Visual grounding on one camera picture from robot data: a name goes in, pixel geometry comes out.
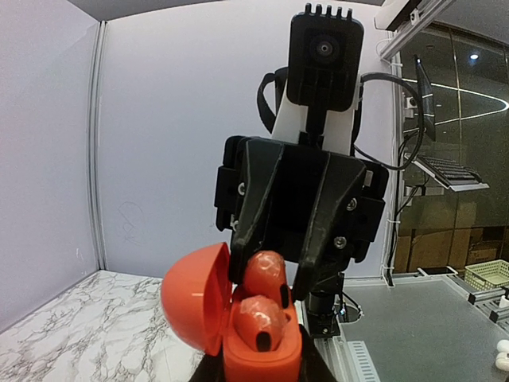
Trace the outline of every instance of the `keyboard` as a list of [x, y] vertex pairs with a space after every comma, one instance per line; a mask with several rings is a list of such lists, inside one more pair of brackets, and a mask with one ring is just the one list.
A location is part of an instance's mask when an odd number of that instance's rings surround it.
[[428, 170], [426, 172], [434, 175], [434, 178], [446, 187], [483, 183], [483, 180], [476, 171], [464, 167], [455, 161], [418, 155], [414, 163], [418, 166], [420, 165], [419, 167], [421, 168], [425, 167]]

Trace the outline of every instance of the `screw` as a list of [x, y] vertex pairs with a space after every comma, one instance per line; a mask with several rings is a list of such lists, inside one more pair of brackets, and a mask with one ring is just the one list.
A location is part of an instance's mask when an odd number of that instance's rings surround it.
[[334, 238], [334, 247], [337, 249], [343, 249], [347, 246], [347, 240], [343, 236]]
[[246, 185], [244, 185], [244, 182], [239, 184], [239, 187], [237, 188], [237, 191], [239, 191], [239, 195], [243, 197], [246, 195]]
[[357, 208], [357, 199], [353, 198], [350, 200], [350, 203], [347, 205], [347, 211], [353, 211]]

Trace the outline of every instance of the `camera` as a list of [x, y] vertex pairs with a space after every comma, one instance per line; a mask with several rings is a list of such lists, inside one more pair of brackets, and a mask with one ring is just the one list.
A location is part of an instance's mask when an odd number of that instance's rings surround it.
[[356, 91], [364, 29], [338, 8], [310, 4], [292, 20], [287, 96], [297, 105], [346, 111]]

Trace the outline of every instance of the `metal frame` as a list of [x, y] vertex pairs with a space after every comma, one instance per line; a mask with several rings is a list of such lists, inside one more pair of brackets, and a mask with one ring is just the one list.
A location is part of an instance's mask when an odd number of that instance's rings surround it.
[[385, 45], [380, 52], [381, 58], [390, 60], [399, 51], [401, 51], [415, 35], [421, 32], [426, 26], [431, 24], [435, 18], [444, 12], [455, 0], [429, 0], [420, 10], [420, 19], [418, 22], [407, 22], [403, 25], [396, 36]]
[[[391, 58], [391, 64], [390, 64], [390, 72], [391, 74], [401, 77], [402, 76], [402, 69], [401, 69], [401, 59], [399, 56], [399, 53], [396, 53], [395, 57]], [[393, 85], [393, 97], [394, 97], [394, 142], [393, 150], [392, 150], [392, 162], [394, 164], [398, 163], [398, 148], [399, 145], [401, 145], [402, 142], [402, 135], [403, 135], [403, 123], [405, 122], [404, 117], [404, 110], [403, 110], [403, 101], [404, 101], [404, 95], [402, 93], [402, 89], [394, 84]], [[380, 264], [380, 273], [384, 281], [389, 287], [392, 287], [390, 283], [388, 282], [386, 278], [386, 272], [387, 265], [389, 267], [389, 272], [392, 275], [392, 267], [394, 266], [394, 258], [392, 259], [391, 264], [387, 264], [387, 260], [390, 256], [390, 247], [391, 247], [391, 238], [392, 238], [392, 230], [398, 229], [398, 223], [395, 221], [396, 216], [394, 216], [394, 204], [398, 204], [399, 201], [396, 200], [394, 195], [396, 194], [396, 188], [399, 187], [399, 195], [402, 196], [404, 194], [404, 183], [402, 181], [403, 174], [401, 171], [392, 171], [390, 172], [390, 178], [389, 178], [389, 192], [391, 195], [391, 199], [387, 203], [386, 208], [388, 208], [389, 212], [389, 218], [387, 220], [387, 227], [385, 231], [385, 245], [383, 250], [383, 259], [382, 264]]]
[[88, 98], [88, 141], [87, 141], [87, 181], [90, 210], [91, 234], [94, 242], [95, 257], [99, 269], [107, 269], [104, 248], [103, 221], [99, 203], [99, 183], [97, 158], [99, 152], [99, 113], [100, 113], [100, 75], [104, 51], [104, 38], [107, 23], [101, 21], [96, 34], [91, 63], [91, 83]]
[[[308, 319], [305, 313], [305, 305], [298, 303], [295, 306], [299, 322], [309, 331]], [[352, 354], [352, 349], [346, 342], [344, 335], [335, 336], [332, 338], [316, 339], [315, 346], [318, 352], [324, 359], [329, 370], [337, 380], [344, 380], [348, 382], [365, 382], [365, 379], [360, 375], [358, 365], [355, 357]]]

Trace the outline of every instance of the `black cylinder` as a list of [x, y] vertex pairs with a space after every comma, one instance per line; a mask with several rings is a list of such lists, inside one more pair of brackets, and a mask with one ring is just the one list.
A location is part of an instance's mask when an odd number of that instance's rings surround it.
[[332, 314], [332, 308], [334, 307], [334, 294], [327, 294], [323, 292], [310, 293], [308, 312], [311, 314]]

